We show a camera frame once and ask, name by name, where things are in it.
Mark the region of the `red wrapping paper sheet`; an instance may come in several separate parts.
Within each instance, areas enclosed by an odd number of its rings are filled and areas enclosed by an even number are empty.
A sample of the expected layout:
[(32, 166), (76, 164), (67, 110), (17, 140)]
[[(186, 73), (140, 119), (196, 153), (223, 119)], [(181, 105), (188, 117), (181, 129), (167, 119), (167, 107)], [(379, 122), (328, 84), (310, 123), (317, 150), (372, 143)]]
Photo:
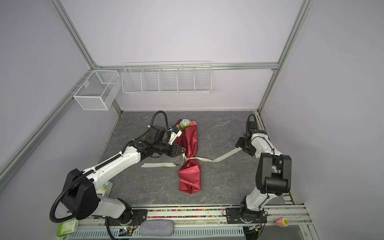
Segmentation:
[(194, 159), (198, 152), (198, 125), (192, 121), (191, 125), (182, 131), (176, 143), (185, 148), (184, 159), (186, 162), (178, 171), (180, 178), (180, 191), (187, 194), (195, 194), (201, 191), (201, 166)]

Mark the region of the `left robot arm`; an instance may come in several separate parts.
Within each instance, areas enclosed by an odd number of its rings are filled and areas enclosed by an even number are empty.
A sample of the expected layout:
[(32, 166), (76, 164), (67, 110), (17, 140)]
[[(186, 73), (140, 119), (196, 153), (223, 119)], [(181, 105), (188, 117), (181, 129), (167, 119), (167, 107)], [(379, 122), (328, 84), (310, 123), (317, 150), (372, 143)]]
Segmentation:
[(142, 140), (129, 141), (111, 158), (83, 171), (70, 171), (62, 192), (50, 209), (50, 221), (63, 223), (96, 216), (114, 219), (120, 225), (129, 224), (134, 217), (132, 207), (122, 199), (100, 196), (97, 190), (123, 170), (153, 154), (172, 158), (184, 154), (186, 150), (175, 142), (181, 135), (177, 127), (151, 126)]

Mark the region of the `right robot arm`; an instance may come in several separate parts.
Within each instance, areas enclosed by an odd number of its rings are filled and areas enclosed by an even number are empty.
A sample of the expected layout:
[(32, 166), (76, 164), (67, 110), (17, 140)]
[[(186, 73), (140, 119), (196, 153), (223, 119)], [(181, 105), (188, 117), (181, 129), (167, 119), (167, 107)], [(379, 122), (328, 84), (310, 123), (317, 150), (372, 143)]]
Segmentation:
[(240, 219), (247, 224), (264, 223), (264, 206), (272, 199), (291, 190), (292, 158), (278, 151), (266, 131), (258, 128), (257, 121), (247, 120), (246, 132), (236, 147), (259, 160), (256, 187), (240, 204)]

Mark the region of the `white mesh box basket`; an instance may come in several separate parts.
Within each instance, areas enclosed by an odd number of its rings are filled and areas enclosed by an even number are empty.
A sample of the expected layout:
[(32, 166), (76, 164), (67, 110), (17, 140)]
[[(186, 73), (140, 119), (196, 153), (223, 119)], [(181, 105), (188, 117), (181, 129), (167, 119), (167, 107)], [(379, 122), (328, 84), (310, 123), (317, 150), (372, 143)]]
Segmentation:
[(94, 70), (74, 93), (74, 98), (83, 110), (108, 111), (121, 87), (118, 71)]

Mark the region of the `grey foam pad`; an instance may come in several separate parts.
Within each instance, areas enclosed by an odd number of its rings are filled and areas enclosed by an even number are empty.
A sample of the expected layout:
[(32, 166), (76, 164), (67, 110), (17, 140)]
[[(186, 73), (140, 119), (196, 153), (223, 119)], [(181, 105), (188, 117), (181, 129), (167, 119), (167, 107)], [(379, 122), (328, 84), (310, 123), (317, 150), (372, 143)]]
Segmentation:
[(171, 220), (149, 220), (140, 225), (140, 235), (150, 237), (168, 237), (173, 234), (174, 223)]

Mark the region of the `pink round object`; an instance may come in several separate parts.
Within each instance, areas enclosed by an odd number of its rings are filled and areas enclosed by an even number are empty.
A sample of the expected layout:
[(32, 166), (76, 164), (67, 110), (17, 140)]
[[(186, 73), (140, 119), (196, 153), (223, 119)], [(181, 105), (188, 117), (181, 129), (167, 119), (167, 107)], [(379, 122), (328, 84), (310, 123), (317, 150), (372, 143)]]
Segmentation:
[(290, 222), (287, 218), (278, 218), (276, 220), (276, 224), (279, 226), (279, 227), (282, 227), (282, 228), (285, 228), (285, 227), (288, 227)]

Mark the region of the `green white packet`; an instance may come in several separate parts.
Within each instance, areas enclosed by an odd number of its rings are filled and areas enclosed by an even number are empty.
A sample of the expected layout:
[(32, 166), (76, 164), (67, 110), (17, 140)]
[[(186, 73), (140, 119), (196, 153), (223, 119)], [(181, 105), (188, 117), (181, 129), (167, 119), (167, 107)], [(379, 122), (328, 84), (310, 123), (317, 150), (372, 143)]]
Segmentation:
[(57, 237), (62, 237), (62, 236), (76, 233), (78, 230), (78, 226), (79, 226), (79, 220), (76, 220), (76, 219), (67, 221), (64, 223), (60, 223), (58, 232), (57, 232)]

